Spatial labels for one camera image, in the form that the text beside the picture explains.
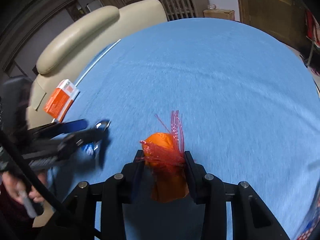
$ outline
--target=table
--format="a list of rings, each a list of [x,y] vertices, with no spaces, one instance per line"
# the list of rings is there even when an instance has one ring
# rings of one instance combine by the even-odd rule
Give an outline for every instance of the table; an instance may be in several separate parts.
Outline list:
[[[196,162],[225,182],[248,181],[294,238],[319,180],[320,101],[284,44],[234,21],[167,22],[121,40],[78,88],[65,121],[109,118],[111,142],[102,169],[79,152],[59,170],[60,199],[120,172],[141,139],[164,131],[155,114],[169,124],[179,110]],[[127,239],[199,239],[204,206],[189,196],[156,203],[151,187],[146,171],[135,204],[124,205]],[[230,216],[228,206],[228,239]]]

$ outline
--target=cardboard box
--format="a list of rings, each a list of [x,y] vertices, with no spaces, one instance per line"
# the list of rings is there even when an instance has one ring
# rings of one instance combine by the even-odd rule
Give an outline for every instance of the cardboard box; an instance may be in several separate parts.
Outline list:
[[[78,94],[79,89],[70,80],[64,79],[51,94],[44,106],[44,111],[59,122],[62,122]]]
[[[205,18],[218,18],[225,20],[235,20],[235,11],[227,9],[207,9],[203,11]]]

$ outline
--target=human hand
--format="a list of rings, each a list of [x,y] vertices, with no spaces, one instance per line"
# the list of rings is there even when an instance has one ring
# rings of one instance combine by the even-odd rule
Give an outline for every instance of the human hand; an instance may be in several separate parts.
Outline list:
[[[38,179],[44,184],[47,184],[47,173],[40,172],[38,174]],[[26,190],[26,185],[16,178],[15,176],[11,175],[9,172],[4,172],[2,174],[2,183],[10,197],[12,197],[15,201],[20,204],[23,204],[23,198],[19,196],[20,191]],[[32,199],[34,202],[39,203],[43,202],[44,198],[36,191],[36,189],[32,186],[31,191],[29,192],[29,198]]]

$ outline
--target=black metal frame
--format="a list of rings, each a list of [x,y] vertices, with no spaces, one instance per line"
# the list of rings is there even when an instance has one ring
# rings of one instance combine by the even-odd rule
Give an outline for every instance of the black metal frame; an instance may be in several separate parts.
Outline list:
[[[231,202],[234,240],[289,240],[274,215],[247,182],[242,181],[238,185],[222,182],[206,173],[202,165],[194,163],[190,152],[186,151],[184,156],[190,195],[196,204],[205,204],[201,240],[226,239],[226,202]],[[126,239],[122,204],[131,204],[137,195],[144,162],[136,160],[141,157],[143,151],[138,150],[132,163],[126,164],[121,173],[105,182],[93,185],[80,182],[63,202],[78,221],[93,228],[96,202],[101,201],[100,239]],[[80,230],[71,220],[55,212],[37,240],[59,238],[93,240],[94,235],[88,230]]]

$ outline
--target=white cable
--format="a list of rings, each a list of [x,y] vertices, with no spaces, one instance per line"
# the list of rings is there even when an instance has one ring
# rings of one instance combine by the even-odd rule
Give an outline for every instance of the white cable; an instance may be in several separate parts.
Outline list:
[[[121,39],[119,39],[118,41],[116,41],[114,44],[112,44],[112,46],[107,49],[104,53],[102,53],[96,60],[95,62],[92,63],[92,65],[87,69],[87,71],[82,75],[82,77],[78,80],[78,82],[75,84],[75,86],[78,86],[79,83],[83,80],[83,78],[89,73],[89,71],[94,67],[94,65],[96,65],[96,63],[104,56],[108,53],[109,50],[111,50],[116,44],[118,44],[118,42],[121,41]]]

